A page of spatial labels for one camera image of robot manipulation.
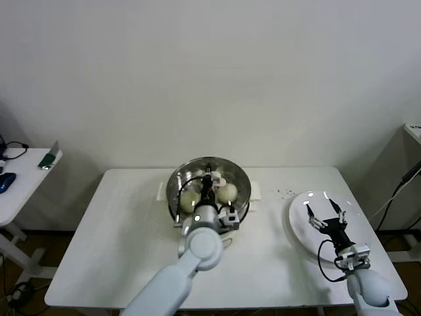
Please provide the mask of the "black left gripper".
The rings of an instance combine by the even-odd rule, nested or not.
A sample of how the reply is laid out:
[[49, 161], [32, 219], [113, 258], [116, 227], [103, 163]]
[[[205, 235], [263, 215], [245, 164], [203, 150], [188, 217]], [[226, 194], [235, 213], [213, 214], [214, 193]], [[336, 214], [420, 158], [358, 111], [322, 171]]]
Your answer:
[[210, 163], [205, 165], [205, 171], [202, 178], [202, 189], [201, 189], [201, 204], [202, 205], [213, 205], [215, 206], [215, 193], [213, 191], [212, 181], [212, 166]]

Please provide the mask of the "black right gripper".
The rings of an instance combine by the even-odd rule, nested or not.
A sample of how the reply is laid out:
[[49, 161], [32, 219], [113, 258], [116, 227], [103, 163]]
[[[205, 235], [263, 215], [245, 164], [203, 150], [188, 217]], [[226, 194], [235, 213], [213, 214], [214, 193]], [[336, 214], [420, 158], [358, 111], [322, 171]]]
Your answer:
[[309, 204], [306, 204], [307, 214], [309, 216], [309, 224], [317, 229], [321, 229], [321, 233], [331, 238], [335, 251], [343, 251], [345, 248], [353, 246], [355, 243], [350, 240], [345, 232], [347, 221], [345, 220], [346, 212], [332, 199], [330, 204], [337, 213], [338, 218], [326, 219], [323, 221], [317, 219]]

